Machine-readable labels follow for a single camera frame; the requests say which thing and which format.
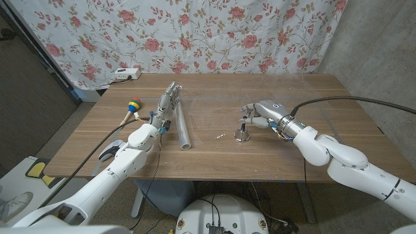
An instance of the table leg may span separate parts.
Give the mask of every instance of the table leg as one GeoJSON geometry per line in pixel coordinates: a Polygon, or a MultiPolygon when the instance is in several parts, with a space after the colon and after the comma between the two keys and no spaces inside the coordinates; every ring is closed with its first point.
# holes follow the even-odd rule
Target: table leg
{"type": "Polygon", "coordinates": [[[305,183],[296,183],[296,187],[298,187],[298,192],[300,199],[302,201],[302,205],[304,207],[304,211],[306,214],[306,220],[310,224],[316,224],[317,218],[315,216],[315,212],[313,210],[311,196],[309,194],[309,191],[306,187],[305,183]]]}
{"type": "Polygon", "coordinates": [[[138,218],[140,214],[140,208],[144,202],[145,200],[143,199],[142,191],[140,191],[140,188],[137,188],[135,202],[133,204],[133,208],[131,209],[131,216],[133,218],[138,218]]]}

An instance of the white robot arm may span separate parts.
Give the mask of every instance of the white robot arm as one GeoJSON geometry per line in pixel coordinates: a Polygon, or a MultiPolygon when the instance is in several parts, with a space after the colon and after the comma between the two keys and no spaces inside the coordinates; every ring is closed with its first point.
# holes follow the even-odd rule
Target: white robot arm
{"type": "Polygon", "coordinates": [[[33,211],[13,228],[87,225],[118,185],[144,166],[153,150],[153,141],[165,131],[165,123],[179,101],[180,90],[181,86],[175,82],[168,87],[149,123],[131,133],[108,167],[80,191],[64,201],[33,211]]]}
{"type": "Polygon", "coordinates": [[[283,105],[264,100],[244,106],[247,117],[240,121],[258,127],[271,127],[285,140],[293,140],[307,162],[324,166],[330,162],[328,175],[336,182],[366,192],[383,200],[416,222],[416,186],[385,172],[368,162],[358,149],[338,143],[328,135],[320,135],[289,115],[283,105]]]}

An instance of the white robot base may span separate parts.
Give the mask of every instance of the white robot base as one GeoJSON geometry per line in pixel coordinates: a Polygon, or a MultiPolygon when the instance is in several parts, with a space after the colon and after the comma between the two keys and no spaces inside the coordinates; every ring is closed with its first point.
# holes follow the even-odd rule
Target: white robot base
{"type": "Polygon", "coordinates": [[[202,199],[194,201],[182,211],[177,219],[175,233],[268,233],[265,217],[250,202],[229,194],[208,195],[202,199]]]}

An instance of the floral curtain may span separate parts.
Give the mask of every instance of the floral curtain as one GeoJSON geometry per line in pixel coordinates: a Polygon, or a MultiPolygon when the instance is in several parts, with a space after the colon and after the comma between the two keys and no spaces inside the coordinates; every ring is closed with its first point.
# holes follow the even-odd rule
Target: floral curtain
{"type": "Polygon", "coordinates": [[[68,79],[107,88],[143,73],[313,73],[346,0],[21,0],[68,79]]]}

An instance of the white electronic device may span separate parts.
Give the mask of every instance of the white electronic device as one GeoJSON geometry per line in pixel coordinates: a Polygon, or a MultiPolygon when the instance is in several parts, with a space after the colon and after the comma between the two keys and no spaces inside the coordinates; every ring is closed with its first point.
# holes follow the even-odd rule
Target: white electronic device
{"type": "Polygon", "coordinates": [[[124,80],[127,79],[129,75],[131,75],[131,79],[138,79],[142,72],[138,68],[118,68],[114,74],[116,74],[117,79],[124,80]]]}

